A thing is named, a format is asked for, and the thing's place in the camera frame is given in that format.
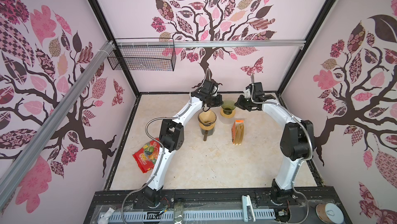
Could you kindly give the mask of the wooden ring dripper holder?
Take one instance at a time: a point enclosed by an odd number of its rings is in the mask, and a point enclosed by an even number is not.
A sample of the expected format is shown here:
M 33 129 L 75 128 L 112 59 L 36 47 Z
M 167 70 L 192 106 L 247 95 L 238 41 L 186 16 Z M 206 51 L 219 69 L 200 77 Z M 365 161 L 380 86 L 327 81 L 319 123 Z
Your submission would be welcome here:
M 199 122 L 199 126 L 202 130 L 209 131 L 215 127 L 215 122 Z

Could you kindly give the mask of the translucent plastic cup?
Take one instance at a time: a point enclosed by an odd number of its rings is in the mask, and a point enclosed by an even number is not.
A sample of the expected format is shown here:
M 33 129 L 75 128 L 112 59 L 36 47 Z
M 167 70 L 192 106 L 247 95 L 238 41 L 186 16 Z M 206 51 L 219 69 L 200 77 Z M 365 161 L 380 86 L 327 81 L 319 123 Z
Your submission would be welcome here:
M 235 118 L 231 117 L 231 118 L 226 118 L 223 115 L 221 115 L 219 117 L 219 120 L 221 123 L 223 123 L 224 125 L 233 125 L 235 123 Z

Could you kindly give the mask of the green ribbed glass dripper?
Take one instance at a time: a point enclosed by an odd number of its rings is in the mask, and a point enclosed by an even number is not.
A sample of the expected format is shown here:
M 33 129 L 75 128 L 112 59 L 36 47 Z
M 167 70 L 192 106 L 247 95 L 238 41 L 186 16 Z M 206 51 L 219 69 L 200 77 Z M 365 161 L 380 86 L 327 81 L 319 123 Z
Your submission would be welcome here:
M 225 101 L 223 101 L 221 108 L 233 110 L 236 108 L 235 102 L 233 100 L 225 100 Z

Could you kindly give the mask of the orange coffee filter pack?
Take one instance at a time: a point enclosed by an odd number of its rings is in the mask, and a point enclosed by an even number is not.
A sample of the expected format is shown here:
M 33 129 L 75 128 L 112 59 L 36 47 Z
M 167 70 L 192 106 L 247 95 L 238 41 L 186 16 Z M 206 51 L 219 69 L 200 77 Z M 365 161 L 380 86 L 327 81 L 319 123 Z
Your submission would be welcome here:
M 236 120 L 232 126 L 232 143 L 241 145 L 244 139 L 245 123 L 244 120 Z

